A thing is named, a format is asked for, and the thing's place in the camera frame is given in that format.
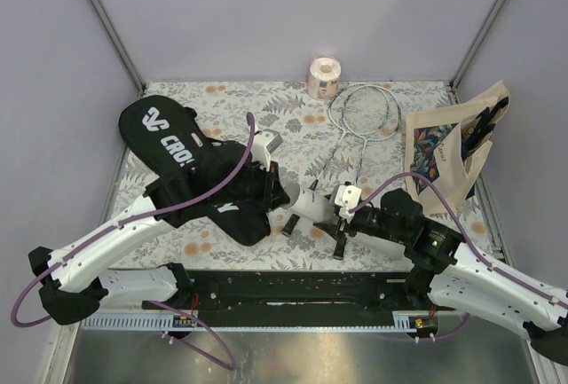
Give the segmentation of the white shuttlecock tube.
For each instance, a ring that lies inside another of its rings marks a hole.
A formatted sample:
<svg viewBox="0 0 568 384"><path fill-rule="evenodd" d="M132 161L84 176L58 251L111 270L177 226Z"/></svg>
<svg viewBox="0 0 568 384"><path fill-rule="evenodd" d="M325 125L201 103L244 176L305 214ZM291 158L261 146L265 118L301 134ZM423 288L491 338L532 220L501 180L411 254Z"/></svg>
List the white shuttlecock tube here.
<svg viewBox="0 0 568 384"><path fill-rule="evenodd" d="M312 223L332 223L337 219L335 208L329 199L314 190L291 181L284 184L284 190L289 196L289 203L283 208L290 213Z"/></svg>

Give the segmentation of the black racket bag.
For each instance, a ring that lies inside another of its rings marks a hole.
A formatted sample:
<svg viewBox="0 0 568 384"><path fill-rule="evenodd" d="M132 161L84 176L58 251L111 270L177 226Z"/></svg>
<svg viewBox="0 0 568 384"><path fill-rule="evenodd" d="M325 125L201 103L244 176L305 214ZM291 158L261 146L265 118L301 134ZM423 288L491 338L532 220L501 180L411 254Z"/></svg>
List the black racket bag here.
<svg viewBox="0 0 568 384"><path fill-rule="evenodd" d="M119 117L125 144L157 176L169 180L182 171L187 183L202 184L206 192L229 174L245 146L208 137L196 123L197 113L177 101L152 95L126 107ZM164 217L175 228L207 217L237 243L251 247L268 236L271 226L262 206L253 200L201 202Z"/></svg>

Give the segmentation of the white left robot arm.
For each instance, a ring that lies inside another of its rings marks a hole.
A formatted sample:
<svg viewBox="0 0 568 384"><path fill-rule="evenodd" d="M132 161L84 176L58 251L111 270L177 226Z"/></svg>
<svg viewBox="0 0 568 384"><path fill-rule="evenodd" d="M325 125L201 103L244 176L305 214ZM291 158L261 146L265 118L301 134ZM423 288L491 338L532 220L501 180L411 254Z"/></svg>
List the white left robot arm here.
<svg viewBox="0 0 568 384"><path fill-rule="evenodd" d="M162 302L187 308L195 290L183 265L113 270L112 264L150 239L215 213L246 235L254 230L266 235L268 212L289 201L276 162L228 162L222 168L183 167L164 174L121 214L82 239L58 250L38 247L29 253L42 306L60 325L77 323L102 306L152 309Z"/></svg>

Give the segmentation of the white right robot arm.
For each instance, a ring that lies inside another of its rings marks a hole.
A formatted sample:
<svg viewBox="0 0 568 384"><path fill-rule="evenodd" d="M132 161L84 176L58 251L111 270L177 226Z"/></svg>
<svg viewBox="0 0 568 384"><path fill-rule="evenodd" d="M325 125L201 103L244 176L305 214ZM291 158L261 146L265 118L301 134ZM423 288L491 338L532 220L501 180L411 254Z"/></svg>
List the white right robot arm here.
<svg viewBox="0 0 568 384"><path fill-rule="evenodd" d="M337 242L342 254L349 237L399 243L413 268L404 284L406 303L417 310L430 303L495 323L530 342L543 357L567 363L567 292L532 278L466 242L463 234L426 217L402 189L386 192L379 207L365 206L352 217L314 194L314 224Z"/></svg>

